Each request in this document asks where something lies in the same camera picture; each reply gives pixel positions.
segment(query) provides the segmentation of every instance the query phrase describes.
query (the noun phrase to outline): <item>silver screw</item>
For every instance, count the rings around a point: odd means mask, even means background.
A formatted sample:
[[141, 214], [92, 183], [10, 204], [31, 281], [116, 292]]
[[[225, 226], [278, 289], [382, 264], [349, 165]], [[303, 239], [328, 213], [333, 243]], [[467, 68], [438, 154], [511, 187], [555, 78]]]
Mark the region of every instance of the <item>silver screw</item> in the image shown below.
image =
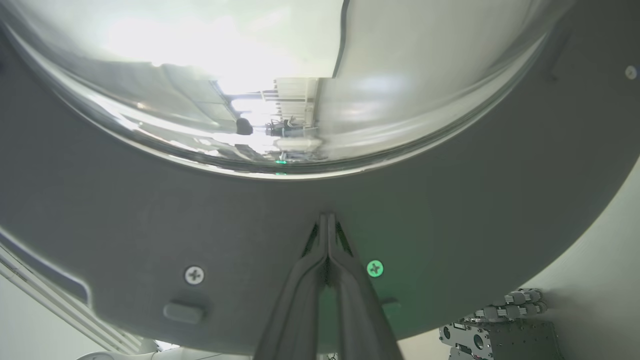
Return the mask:
[[199, 266], [190, 266], [184, 272], [184, 280], [189, 285], [197, 285], [204, 281], [204, 270]]
[[627, 79], [635, 80], [638, 77], [638, 70], [635, 66], [630, 65], [625, 70], [625, 75], [627, 76]]

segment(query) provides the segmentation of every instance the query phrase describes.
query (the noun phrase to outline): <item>screw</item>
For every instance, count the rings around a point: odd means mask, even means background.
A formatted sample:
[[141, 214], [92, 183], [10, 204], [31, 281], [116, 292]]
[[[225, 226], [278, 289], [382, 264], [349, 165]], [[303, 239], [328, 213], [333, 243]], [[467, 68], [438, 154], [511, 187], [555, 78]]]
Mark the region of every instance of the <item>screw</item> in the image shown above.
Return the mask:
[[371, 277], [378, 277], [385, 271], [385, 267], [378, 260], [372, 260], [367, 264], [367, 272]]
[[638, 70], [635, 66], [630, 65], [625, 70], [625, 75], [627, 76], [627, 79], [635, 80], [638, 77]]
[[199, 266], [190, 266], [184, 272], [184, 280], [189, 285], [197, 285], [204, 281], [204, 270]]

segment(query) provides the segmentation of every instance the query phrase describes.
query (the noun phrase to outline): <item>reflective chrome surface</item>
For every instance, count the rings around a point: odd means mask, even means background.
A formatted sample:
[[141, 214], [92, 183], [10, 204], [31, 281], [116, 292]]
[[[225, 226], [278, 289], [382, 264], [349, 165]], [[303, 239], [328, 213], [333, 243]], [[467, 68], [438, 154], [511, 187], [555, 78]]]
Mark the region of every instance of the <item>reflective chrome surface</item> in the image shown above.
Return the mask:
[[25, 59], [112, 135], [215, 172], [299, 179], [461, 131], [515, 85], [570, 1], [0, 4]]

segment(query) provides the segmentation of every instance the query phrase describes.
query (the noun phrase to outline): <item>green-lit screw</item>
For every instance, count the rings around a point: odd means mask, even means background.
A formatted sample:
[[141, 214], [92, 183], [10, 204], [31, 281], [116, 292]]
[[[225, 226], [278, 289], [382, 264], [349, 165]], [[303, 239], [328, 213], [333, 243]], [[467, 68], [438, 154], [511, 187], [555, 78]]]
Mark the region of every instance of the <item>green-lit screw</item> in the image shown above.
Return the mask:
[[372, 260], [367, 265], [367, 272], [371, 277], [378, 277], [385, 271], [385, 267], [378, 260]]

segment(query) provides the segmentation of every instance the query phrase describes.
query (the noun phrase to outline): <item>black curved edge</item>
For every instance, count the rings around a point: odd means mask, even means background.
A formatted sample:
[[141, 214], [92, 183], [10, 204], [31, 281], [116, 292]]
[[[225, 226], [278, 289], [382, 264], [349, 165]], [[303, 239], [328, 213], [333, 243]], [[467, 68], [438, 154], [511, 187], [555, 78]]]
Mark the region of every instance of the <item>black curved edge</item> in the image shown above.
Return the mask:
[[342, 14], [340, 15], [340, 48], [338, 49], [338, 57], [335, 59], [335, 67], [333, 68], [332, 79], [338, 75], [342, 55], [344, 54], [344, 44], [347, 42], [347, 11], [351, 0], [344, 0], [342, 3]]

